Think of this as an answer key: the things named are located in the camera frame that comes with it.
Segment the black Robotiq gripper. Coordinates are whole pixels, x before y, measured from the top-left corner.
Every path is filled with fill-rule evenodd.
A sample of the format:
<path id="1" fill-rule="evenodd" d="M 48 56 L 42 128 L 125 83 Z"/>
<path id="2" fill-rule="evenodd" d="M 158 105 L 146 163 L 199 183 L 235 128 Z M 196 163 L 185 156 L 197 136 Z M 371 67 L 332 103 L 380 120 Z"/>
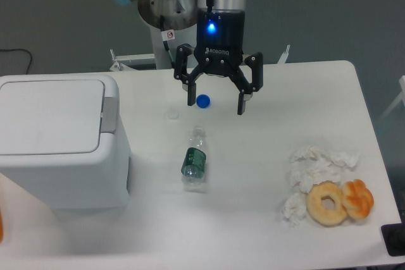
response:
<path id="1" fill-rule="evenodd" d="M 242 63 L 244 11 L 197 11 L 197 44 L 177 47 L 174 78 L 187 92 L 187 105 L 196 103 L 196 80 L 203 73 L 229 77 L 239 90 L 237 114 L 244 114 L 246 101 L 263 87 L 263 54 L 248 56 L 244 63 L 251 69 L 251 82 L 239 68 Z M 188 57 L 194 54 L 198 65 L 189 73 Z"/>

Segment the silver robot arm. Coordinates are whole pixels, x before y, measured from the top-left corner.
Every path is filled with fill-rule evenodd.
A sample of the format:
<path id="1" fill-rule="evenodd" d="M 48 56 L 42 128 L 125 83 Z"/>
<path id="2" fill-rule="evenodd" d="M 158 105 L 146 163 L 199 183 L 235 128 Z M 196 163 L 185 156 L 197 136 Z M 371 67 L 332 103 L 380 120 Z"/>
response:
<path id="1" fill-rule="evenodd" d="M 173 68 L 174 78 L 196 102 L 203 75 L 225 77 L 239 91 L 238 114 L 263 86 L 263 55 L 243 52 L 247 0 L 115 0 L 137 3 L 153 40 L 158 68 Z"/>

